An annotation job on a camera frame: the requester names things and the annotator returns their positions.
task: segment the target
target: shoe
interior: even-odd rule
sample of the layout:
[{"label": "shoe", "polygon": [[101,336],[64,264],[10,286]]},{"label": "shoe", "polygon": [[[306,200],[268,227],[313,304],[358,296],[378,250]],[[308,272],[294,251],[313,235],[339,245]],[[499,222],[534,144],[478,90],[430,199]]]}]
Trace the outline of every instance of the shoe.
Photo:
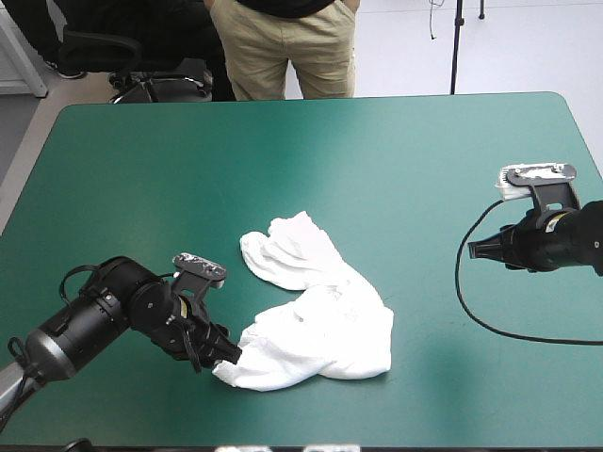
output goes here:
[{"label": "shoe", "polygon": [[54,61],[46,61],[44,60],[44,64],[49,68],[52,69],[53,71],[55,71],[59,77],[61,78],[68,78],[68,79],[73,79],[73,78],[82,78],[84,76],[86,76],[88,73],[84,73],[82,71],[75,71],[73,69],[68,69],[68,68],[64,68],[59,66],[57,63],[55,63]]}]

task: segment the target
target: chair armrest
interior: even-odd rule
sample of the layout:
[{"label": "chair armrest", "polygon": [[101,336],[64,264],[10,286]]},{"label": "chair armrest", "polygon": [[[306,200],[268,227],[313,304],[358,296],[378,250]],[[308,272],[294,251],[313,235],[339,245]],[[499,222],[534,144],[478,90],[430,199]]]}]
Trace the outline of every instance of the chair armrest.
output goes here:
[{"label": "chair armrest", "polygon": [[58,58],[69,64],[71,52],[93,47],[120,47],[131,52],[132,57],[118,72],[118,76],[134,71],[142,60],[142,45],[137,40],[118,35],[73,31],[68,26],[63,28],[63,44],[58,51]]}]

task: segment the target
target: black chair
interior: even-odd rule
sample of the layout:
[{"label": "black chair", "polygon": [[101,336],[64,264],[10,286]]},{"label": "black chair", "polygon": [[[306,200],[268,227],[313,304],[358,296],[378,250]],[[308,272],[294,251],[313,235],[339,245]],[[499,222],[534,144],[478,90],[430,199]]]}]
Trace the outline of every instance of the black chair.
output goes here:
[{"label": "black chair", "polygon": [[142,89],[151,102],[159,102],[154,84],[168,81],[191,83],[207,97],[211,82],[179,73],[156,74],[176,69],[183,57],[148,56],[137,40],[124,36],[84,33],[63,29],[63,44],[58,57],[66,67],[89,73],[109,73],[109,83],[118,93],[109,102],[116,104],[136,89]]}]

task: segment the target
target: khaki pants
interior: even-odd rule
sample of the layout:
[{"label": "khaki pants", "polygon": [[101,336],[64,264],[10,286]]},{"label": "khaki pants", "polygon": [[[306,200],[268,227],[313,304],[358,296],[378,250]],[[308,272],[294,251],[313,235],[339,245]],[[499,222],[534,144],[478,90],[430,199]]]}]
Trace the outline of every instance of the khaki pants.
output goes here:
[{"label": "khaki pants", "polygon": [[214,0],[210,14],[226,55],[226,70],[239,101],[285,98],[290,60],[305,99],[351,97],[357,0],[335,0],[300,19],[281,19]]}]

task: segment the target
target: chair wheel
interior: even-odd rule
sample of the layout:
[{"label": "chair wheel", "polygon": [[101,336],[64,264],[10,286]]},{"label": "chair wheel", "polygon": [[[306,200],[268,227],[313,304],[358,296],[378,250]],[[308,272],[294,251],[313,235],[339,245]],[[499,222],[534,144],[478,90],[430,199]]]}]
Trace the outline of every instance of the chair wheel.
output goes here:
[{"label": "chair wheel", "polygon": [[118,77],[115,73],[111,73],[109,75],[108,81],[109,81],[109,84],[111,84],[111,86],[114,89],[116,89],[117,91],[124,89],[130,83],[132,83],[132,79],[130,78],[129,75],[126,77]]},{"label": "chair wheel", "polygon": [[207,97],[211,93],[211,87],[197,87],[197,92],[201,97]]}]

